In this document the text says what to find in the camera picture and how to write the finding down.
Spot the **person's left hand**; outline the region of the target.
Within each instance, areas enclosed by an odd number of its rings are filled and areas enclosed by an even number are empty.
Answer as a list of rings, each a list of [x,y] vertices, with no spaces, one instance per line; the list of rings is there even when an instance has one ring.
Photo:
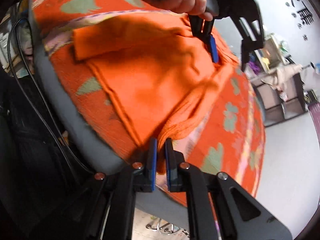
[[[149,5],[162,10],[170,10],[177,14],[199,16],[205,21],[213,20],[210,12],[206,11],[207,0],[143,0]]]

